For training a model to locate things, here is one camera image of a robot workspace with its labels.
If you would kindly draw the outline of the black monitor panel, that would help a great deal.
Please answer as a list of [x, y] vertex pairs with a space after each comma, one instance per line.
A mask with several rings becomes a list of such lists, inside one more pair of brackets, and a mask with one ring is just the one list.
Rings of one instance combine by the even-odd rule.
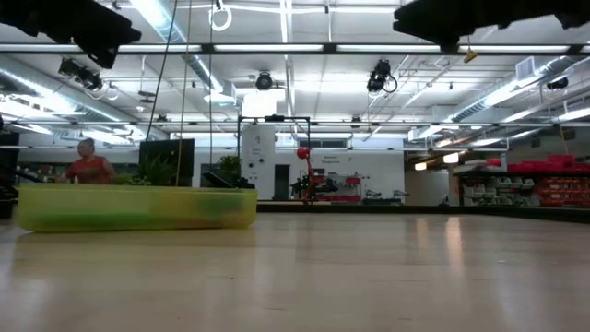
[[142, 142], [139, 147], [139, 162], [145, 157], [162, 157], [172, 160], [177, 166], [177, 175], [174, 185], [170, 186], [192, 186], [195, 175], [195, 141], [193, 139]]

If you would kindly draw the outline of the white cabinet column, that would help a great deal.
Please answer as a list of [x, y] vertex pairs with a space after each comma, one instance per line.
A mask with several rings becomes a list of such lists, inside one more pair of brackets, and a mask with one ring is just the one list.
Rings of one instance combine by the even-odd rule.
[[270, 200], [275, 193], [275, 127], [249, 125], [241, 137], [242, 177], [253, 184], [259, 200]]

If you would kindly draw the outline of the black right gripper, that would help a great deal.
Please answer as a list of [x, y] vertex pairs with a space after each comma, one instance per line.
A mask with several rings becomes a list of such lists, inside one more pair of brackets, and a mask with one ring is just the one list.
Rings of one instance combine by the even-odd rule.
[[521, 0], [413, 0], [394, 12], [393, 30], [420, 38], [441, 34], [446, 52], [478, 28], [510, 25], [520, 8]]

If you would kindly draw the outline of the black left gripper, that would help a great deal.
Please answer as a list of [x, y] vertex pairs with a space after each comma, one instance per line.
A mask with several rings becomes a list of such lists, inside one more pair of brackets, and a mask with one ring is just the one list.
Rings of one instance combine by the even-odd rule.
[[57, 43], [75, 43], [103, 68], [112, 68], [119, 46], [138, 42], [132, 21], [94, 0], [31, 0], [32, 25]]

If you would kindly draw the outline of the person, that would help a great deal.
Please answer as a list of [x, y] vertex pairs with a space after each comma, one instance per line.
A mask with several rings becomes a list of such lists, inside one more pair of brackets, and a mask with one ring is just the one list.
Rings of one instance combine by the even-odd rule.
[[77, 145], [79, 159], [74, 161], [59, 178], [59, 182], [79, 184], [111, 184], [116, 172], [111, 163], [95, 153], [95, 141], [87, 138]]

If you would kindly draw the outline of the small artificial plant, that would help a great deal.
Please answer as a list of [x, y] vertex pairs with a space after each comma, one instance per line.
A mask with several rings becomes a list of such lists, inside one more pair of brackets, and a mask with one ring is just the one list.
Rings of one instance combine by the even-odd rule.
[[140, 160], [135, 173], [121, 173], [112, 179], [112, 184], [140, 186], [174, 185], [177, 166], [172, 160], [162, 157], [145, 157]]

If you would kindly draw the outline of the black aluminium rig frame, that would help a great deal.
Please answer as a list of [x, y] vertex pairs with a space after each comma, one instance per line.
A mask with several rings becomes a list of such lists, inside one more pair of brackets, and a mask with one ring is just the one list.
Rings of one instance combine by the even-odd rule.
[[[119, 48], [128, 55], [465, 55], [472, 50], [480, 56], [590, 56], [590, 43], [561, 44], [474, 44], [444, 50], [436, 44], [423, 43], [163, 43], [131, 44]], [[357, 214], [481, 214], [503, 217], [549, 219], [573, 222], [580, 209], [559, 207], [346, 207]]]

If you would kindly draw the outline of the black ceiling fixture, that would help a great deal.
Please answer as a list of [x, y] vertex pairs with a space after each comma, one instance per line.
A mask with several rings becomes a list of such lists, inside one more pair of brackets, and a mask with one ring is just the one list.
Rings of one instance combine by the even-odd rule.
[[94, 72], [73, 59], [64, 58], [58, 68], [58, 73], [65, 78], [74, 80], [89, 91], [99, 91], [103, 87], [99, 72]]

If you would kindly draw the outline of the yellow translucent pencil pouch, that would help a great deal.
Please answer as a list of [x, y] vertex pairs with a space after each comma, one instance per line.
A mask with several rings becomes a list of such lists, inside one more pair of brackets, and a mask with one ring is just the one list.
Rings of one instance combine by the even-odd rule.
[[254, 189], [23, 184], [15, 220], [33, 232], [240, 229], [256, 221]]

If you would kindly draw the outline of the green potted plant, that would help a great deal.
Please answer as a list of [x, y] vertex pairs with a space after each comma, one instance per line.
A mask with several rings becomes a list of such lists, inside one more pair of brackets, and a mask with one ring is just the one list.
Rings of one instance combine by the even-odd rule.
[[237, 155], [226, 155], [219, 158], [217, 175], [231, 185], [241, 178], [241, 159]]

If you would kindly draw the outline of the shelf with red grey bins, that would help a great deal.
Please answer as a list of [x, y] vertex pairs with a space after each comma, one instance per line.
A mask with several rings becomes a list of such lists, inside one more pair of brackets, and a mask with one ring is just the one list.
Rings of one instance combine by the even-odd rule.
[[462, 207], [590, 208], [590, 162], [573, 155], [472, 160], [457, 167], [454, 177]]

